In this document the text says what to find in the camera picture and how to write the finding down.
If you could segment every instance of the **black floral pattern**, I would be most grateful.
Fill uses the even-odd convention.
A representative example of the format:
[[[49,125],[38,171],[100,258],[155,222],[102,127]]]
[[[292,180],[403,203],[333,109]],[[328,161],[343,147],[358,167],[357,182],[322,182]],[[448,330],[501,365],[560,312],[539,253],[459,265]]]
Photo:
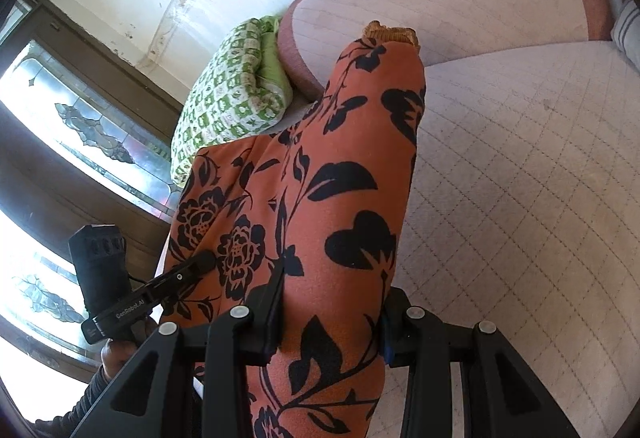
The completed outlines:
[[[292,153],[295,155],[296,147],[300,144],[300,140],[302,139],[302,133],[298,131],[299,126],[300,123],[294,124],[290,128],[285,129],[278,137],[278,142],[287,146],[287,153],[285,153],[280,180],[284,180],[284,177],[287,176],[287,171],[291,162],[291,155]]]
[[[197,200],[182,202],[176,215],[178,244],[194,251],[224,204],[225,195],[220,187],[205,191]]]
[[[182,288],[177,294],[165,299],[162,302],[162,315],[169,316],[177,312],[185,319],[191,320],[193,318],[191,306],[195,306],[202,312],[204,317],[211,322],[215,317],[213,301],[220,299],[220,296],[211,298],[207,295],[201,299],[190,299],[201,281],[202,278],[197,280],[196,283]]]
[[[386,290],[388,276],[385,272],[382,278],[381,308]],[[353,378],[361,371],[368,368],[378,357],[378,331],[371,317],[364,314],[370,328],[370,339],[358,363],[351,368],[344,368],[342,351],[335,343],[331,335],[327,333],[318,316],[314,316],[306,324],[300,342],[300,358],[289,365],[289,385],[291,395],[294,397],[286,404],[281,404],[271,384],[268,368],[261,368],[260,382],[270,400],[273,400],[278,411],[275,418],[279,418],[285,411],[302,408],[312,423],[329,434],[346,434],[351,430],[347,424],[338,418],[332,411],[341,407],[363,405],[368,406],[366,420],[369,420],[375,411],[379,398],[358,399],[358,395],[351,389],[345,399],[331,402],[311,402],[319,400],[320,395],[332,386]],[[320,377],[315,384],[309,382],[312,366],[320,370]]]
[[[396,262],[397,238],[385,219],[372,211],[360,211],[353,229],[334,232],[324,243],[326,255],[349,269],[372,271],[373,264],[390,270]]]
[[[200,382],[204,383],[204,366],[202,364],[199,364],[194,368],[193,376],[195,376]]]
[[[377,41],[368,38],[369,43],[373,46],[377,45]],[[365,72],[373,72],[378,66],[380,66],[380,56],[382,54],[386,54],[385,46],[376,46],[373,50],[371,50],[368,54],[363,54],[362,56],[357,56],[354,61],[356,63],[356,69],[364,70]]]
[[[340,126],[344,124],[347,120],[347,114],[352,110],[357,110],[361,106],[364,106],[367,101],[364,95],[358,95],[357,97],[351,97],[343,102],[337,110],[334,111],[333,115],[329,118],[327,123],[324,125],[324,129],[322,130],[322,134],[326,135],[330,131],[335,131]]]
[[[321,202],[334,196],[363,190],[375,190],[378,188],[372,174],[357,162],[344,161],[338,163],[326,163],[307,180],[311,158],[305,155],[302,146],[293,157],[292,174],[296,182],[300,184],[290,211],[287,208],[285,188],[279,203],[275,199],[269,200],[270,208],[276,213],[276,258],[268,258],[272,263],[281,261],[287,275],[305,275],[304,266],[300,258],[296,256],[296,246],[287,245],[287,228],[295,216],[303,200]]]
[[[391,112],[391,122],[413,145],[417,144],[416,132],[424,113],[426,88],[416,93],[411,90],[387,90],[380,100]]]
[[[293,438],[291,433],[281,427],[271,407],[261,407],[254,423],[255,438]]]
[[[228,299],[244,301],[254,272],[264,259],[264,236],[262,225],[252,225],[242,215],[231,232],[220,238],[217,267]]]

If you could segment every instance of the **striped pillow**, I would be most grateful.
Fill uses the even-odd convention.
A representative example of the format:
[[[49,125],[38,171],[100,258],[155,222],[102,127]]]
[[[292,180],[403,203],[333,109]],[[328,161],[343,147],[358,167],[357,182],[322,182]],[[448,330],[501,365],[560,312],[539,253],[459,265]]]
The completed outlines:
[[[640,9],[633,0],[625,0],[622,14],[611,31],[618,48],[640,70]]]

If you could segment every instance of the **green patterned blanket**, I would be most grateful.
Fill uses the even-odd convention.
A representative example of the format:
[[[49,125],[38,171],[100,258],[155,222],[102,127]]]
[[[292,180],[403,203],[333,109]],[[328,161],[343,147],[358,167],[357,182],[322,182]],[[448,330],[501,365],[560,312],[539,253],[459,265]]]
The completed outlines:
[[[276,125],[293,92],[280,60],[279,19],[252,18],[232,30],[194,84],[171,145],[172,180],[183,187],[203,147]]]

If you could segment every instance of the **window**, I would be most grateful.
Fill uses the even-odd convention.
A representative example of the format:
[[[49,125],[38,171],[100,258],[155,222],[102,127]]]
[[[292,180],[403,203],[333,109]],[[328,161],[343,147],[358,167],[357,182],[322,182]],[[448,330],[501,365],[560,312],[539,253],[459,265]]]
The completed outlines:
[[[152,277],[180,196],[169,149],[180,105],[46,0],[19,1],[0,39],[0,376],[23,409],[7,367],[48,367],[64,402],[25,415],[52,418],[77,402],[102,348],[81,332],[68,238],[115,224],[129,273]]]
[[[180,189],[167,144],[133,122],[36,41],[0,79],[0,100],[51,149],[103,186],[171,222]]]

